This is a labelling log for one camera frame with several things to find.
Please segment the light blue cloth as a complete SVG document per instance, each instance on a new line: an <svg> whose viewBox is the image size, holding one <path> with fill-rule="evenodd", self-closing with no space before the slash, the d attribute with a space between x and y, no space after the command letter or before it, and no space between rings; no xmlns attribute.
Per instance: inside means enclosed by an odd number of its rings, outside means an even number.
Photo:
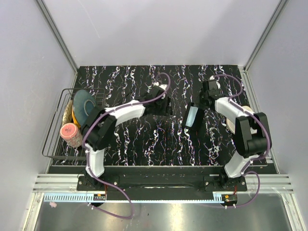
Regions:
<svg viewBox="0 0 308 231"><path fill-rule="evenodd" d="M187 119L186 119L186 126L187 127L191 128L193 126L193 123L195 121L195 117L196 117L197 112L198 112L198 108L197 107L191 106L189 108Z"/></svg>

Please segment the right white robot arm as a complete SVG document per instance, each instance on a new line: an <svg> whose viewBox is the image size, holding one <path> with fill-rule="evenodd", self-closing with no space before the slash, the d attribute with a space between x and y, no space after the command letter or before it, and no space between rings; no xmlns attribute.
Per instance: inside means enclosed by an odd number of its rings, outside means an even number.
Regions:
<svg viewBox="0 0 308 231"><path fill-rule="evenodd" d="M271 138L267 116L248 111L231 97L222 95L215 80L202 83L199 99L201 106L222 114L235 125L233 142L236 151L224 165L218 179L219 187L229 191L251 163L269 152Z"/></svg>

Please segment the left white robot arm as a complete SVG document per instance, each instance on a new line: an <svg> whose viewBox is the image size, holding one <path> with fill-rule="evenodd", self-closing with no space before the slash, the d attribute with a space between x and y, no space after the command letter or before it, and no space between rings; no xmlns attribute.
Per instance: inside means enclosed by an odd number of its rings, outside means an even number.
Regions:
<svg viewBox="0 0 308 231"><path fill-rule="evenodd" d="M156 84L150 92L128 103L99 109L94 107L81 126L83 146L87 157L87 185L97 191L103 187L104 151L109 146L115 128L127 121L147 115L169 116L172 114L171 99L167 97L169 85Z"/></svg>

